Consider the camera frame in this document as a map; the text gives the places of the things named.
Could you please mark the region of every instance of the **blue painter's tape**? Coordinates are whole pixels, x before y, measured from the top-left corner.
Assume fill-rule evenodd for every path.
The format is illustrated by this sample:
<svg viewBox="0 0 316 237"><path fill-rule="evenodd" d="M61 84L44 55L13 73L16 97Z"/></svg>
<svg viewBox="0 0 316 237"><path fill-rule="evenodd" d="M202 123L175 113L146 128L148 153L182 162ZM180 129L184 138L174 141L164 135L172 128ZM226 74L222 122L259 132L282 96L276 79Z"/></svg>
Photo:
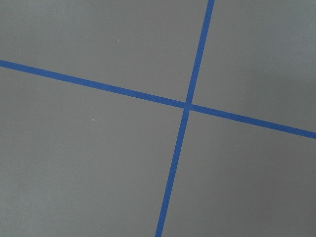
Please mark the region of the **blue painter's tape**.
<svg viewBox="0 0 316 237"><path fill-rule="evenodd" d="M174 153L173 153L173 158L172 158L169 176L168 176L168 180L167 180L167 185L166 185L166 189L164 192L160 216L159 216L159 220L158 220L158 224L157 224L156 235L155 235L156 237L161 237L161 235L162 235L163 226L164 226L164 222L165 222L166 215L167 215L167 210L169 207L169 202L170 202L172 187L173 187L173 183L174 183L174 178L175 178L175 175L177 172L177 167L178 167L179 157L180 157L181 148L182 148L182 144L183 144L184 134L186 132L187 123L188 123L188 119L189 119L189 113L190 113L190 110L188 110L188 109L184 109L183 113L182 113L182 118L181 118L180 128L179 128L178 137L177 137L177 141L176 141L176 146L174 148Z"/></svg>
<svg viewBox="0 0 316 237"><path fill-rule="evenodd" d="M196 111L196 112L200 112L200 113L204 113L207 115L213 115L213 116L217 116L217 117L221 117L221 118L225 118L225 119L235 120L235 121L244 122L244 123L248 123L248 124L252 124L252 125L256 125L256 126L260 126L260 127L266 127L266 128L273 129L273 130L278 130L278 131L282 131L282 132L292 133L295 135L300 135L303 137L309 137L309 138L316 139L315 132L310 132L310 131L306 131L306 130L302 130L302 129L294 128L294 127L290 127L290 126L285 126L285 125L281 125L278 123L268 122L268 121L264 121L264 120L260 120L260 119L256 119L256 118L242 116L242 115L236 115L233 113L228 113L228 112L224 112L221 110L211 109L211 108L207 108L207 107L203 107L203 106L199 106L199 105L191 105L191 110Z"/></svg>
<svg viewBox="0 0 316 237"><path fill-rule="evenodd" d="M205 46L205 42L206 42L206 37L207 37L209 23L211 20L213 7L214 7L214 0L209 0L207 3L207 7L206 7L206 13L205 13L205 17L204 17L202 31L201 31L201 35L200 35L199 43L198 43L198 47L197 47L197 54L196 54L196 58L195 58L195 62L194 62L193 70L192 70L191 80L190 80L188 94L187 94L187 98L186 98L186 106L183 110L182 119L181 119L180 128L179 128L179 133L178 133L178 137L177 137L177 142L176 142L176 146L174 149L174 154L173 154L170 172L169 172L169 176L168 176L168 181L167 181L167 185L166 185L166 190L165 190L164 196L163 196L161 211L160 211L159 220L158 220L157 229L156 229L156 235L155 235L156 237L162 236L163 226L165 223L165 219L166 219L166 215L167 215L167 211L168 211L168 206L169 206L169 202L170 202L173 182L174 182L174 178L176 175L178 161L179 161L182 143L183 143L183 139L184 139L184 134L186 131L187 122L188 122L188 118L189 118L190 110L188 108L192 104L193 95L194 95L195 87L197 84L198 72L199 72L199 68L201 65L201 61L202 61L204 46Z"/></svg>
<svg viewBox="0 0 316 237"><path fill-rule="evenodd" d="M196 58L194 61L194 66L193 66L193 70L192 70L191 80L190 80L187 99L186 99L186 103L188 103L188 104L192 104L194 91L195 91L195 88L197 85L199 68L200 68L201 62L202 62L202 56L203 56L204 47L205 47L205 43L206 43L208 27L209 27L209 24L211 21L214 2L215 2L215 0L209 0L207 3L206 13L205 13L205 17L204 17L201 35L200 35L199 42L198 42L197 54L196 54Z"/></svg>
<svg viewBox="0 0 316 237"><path fill-rule="evenodd" d="M66 82L70 82L70 83L74 83L78 85L84 85L87 87L105 90L105 91L109 91L109 92L113 92L113 93L117 93L121 95L127 95L127 96L131 96L131 97L135 97L135 98L139 98L143 100L149 100L149 101L157 102L160 104L171 105L178 108L184 108L186 106L186 104L182 101L172 100L172 99L168 99L168 98L164 98L164 97L160 97L156 95L147 94L140 91L125 89L118 86L113 86L113 85L108 85L108 84L104 84L104 83L100 83L100 82L96 82L92 80L68 76L65 74L55 73L55 72L51 72L51 71L47 71L47 70L43 70L39 68L34 68L30 66L25 66L22 64L12 63L8 61L0 60L0 67L9 68L9 69L13 69L13 70L17 70L17 71L21 71L25 73L30 73L30 74L34 74L34 75L38 75L42 77L56 79L56 80L62 80L62 81L66 81Z"/></svg>
<svg viewBox="0 0 316 237"><path fill-rule="evenodd" d="M26 73L30 73L30 74L34 74L34 75L39 75L39 76L43 76L43 77L47 77L47 78L62 80L62 81L66 81L66 82L70 82L70 83L74 83L74 84L78 84L78 85L84 85L87 87L92 87L92 88L105 90L105 91L109 91L109 92L113 92L113 93L127 95L127 96L131 96L131 97L135 97L135 98L140 98L143 100L153 101L153 102L160 103L160 104L170 105L170 106L174 106L174 107L178 107L178 108L182 108L182 109L188 109L188 110L192 110L192 111L203 113L203 114L213 115L213 116L217 116L217 117L221 117L221 118L225 118L225 119L231 119L231 120L244 122L244 123L248 123L248 124L252 124L252 125L256 125L256 126L260 126L260 127L266 127L266 128L273 129L273 130L278 130L278 131L282 131L282 132L292 133L295 135L300 135L300 136L316 139L315 132L306 131L306 130L302 130L299 128L294 128L294 127L281 125L281 124L277 124L277 123L273 123L273 122L268 122L268 121L264 121L264 120L260 120L260 119L256 119L256 118L251 118L251 117L246 117L246 116L237 115L237 114L233 114L233 113L228 113L228 112L224 112L221 110L216 110L216 109L203 107L203 106L199 106L199 105L190 105L190 104L187 104L187 103L182 102L182 101L172 100L172 99L168 99L168 98L164 98L164 97L160 97L160 96L156 96L156 95L151 95L151 94L147 94L147 93L143 93L143 92L139 92L139 91L135 91L135 90L130 90L130 89L125 89L125 88L121 88L121 87L117 87L117 86L113 86L113 85L103 84L103 83L96 82L96 81L76 78L73 76L68 76L68 75L64 75L64 74L60 74L60 73L55 73L55 72L51 72L51 71L47 71L47 70L43 70L43 69L33 68L33 67L29 67L29 66L25 66L25 65L21 65L21 64L17 64L17 63L12 63L12 62L7 62L7 61L3 61L3 60L0 60L0 67L13 69L13 70L21 71L21 72L26 72Z"/></svg>

